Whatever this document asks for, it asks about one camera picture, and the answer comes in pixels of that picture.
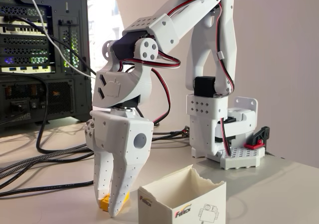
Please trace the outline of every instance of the window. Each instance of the window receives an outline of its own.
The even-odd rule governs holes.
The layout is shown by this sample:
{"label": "window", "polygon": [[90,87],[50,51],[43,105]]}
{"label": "window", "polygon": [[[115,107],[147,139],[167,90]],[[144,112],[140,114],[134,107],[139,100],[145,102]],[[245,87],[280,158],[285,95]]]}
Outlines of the window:
{"label": "window", "polygon": [[122,37],[123,23],[116,0],[88,0],[88,17],[91,67],[99,71],[107,64],[102,46]]}

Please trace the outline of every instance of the box logo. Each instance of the box logo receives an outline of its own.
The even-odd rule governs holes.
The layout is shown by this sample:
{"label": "box logo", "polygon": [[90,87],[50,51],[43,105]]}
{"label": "box logo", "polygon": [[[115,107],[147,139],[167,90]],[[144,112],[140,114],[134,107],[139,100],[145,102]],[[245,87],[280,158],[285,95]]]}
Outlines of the box logo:
{"label": "box logo", "polygon": [[178,218],[186,213],[189,213],[190,212],[190,206],[191,204],[187,204],[185,207],[183,207],[180,211],[177,211],[175,213],[175,218]]}
{"label": "box logo", "polygon": [[140,200],[145,203],[146,205],[148,205],[149,207],[152,206],[152,201],[148,198],[143,198],[142,196],[140,196]]}

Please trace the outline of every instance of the robot illustration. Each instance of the robot illustration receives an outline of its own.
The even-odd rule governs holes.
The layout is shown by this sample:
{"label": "robot illustration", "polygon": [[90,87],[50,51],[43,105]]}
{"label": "robot illustration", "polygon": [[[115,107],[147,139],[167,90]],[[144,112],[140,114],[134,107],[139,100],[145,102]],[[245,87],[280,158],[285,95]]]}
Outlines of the robot illustration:
{"label": "robot illustration", "polygon": [[205,204],[204,208],[200,209],[198,216],[201,224],[214,223],[218,219],[218,208],[213,205]]}

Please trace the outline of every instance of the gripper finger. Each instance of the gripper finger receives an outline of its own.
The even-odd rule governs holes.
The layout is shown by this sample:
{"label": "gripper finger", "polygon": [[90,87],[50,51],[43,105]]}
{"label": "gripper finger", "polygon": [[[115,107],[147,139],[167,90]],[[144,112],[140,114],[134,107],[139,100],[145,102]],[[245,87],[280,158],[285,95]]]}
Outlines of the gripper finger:
{"label": "gripper finger", "polygon": [[145,154],[142,153],[143,151],[140,152],[141,157],[138,158],[138,162],[130,162],[125,157],[114,155],[113,180],[109,205],[110,216],[115,217],[121,210],[127,193],[146,163],[149,156],[148,150],[146,150],[147,153]]}
{"label": "gripper finger", "polygon": [[100,205],[100,200],[109,193],[113,172],[113,155],[107,151],[94,152],[94,191]]}

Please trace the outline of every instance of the computer tower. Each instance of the computer tower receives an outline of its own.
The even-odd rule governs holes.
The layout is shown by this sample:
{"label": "computer tower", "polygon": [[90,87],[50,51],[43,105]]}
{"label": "computer tower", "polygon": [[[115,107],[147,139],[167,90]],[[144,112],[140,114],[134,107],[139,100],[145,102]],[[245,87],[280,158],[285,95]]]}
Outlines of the computer tower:
{"label": "computer tower", "polygon": [[[89,65],[87,0],[35,1],[48,33],[71,46]],[[31,0],[0,0],[0,71],[32,74],[45,80],[49,89],[48,120],[72,116],[87,121],[92,109],[91,80],[71,69],[43,34],[24,22],[6,21],[8,15],[40,26]],[[73,66],[90,74],[66,47],[59,47]],[[18,112],[17,104],[26,112],[12,119]],[[44,107],[45,93],[39,81],[0,76],[0,130],[43,121]]]}

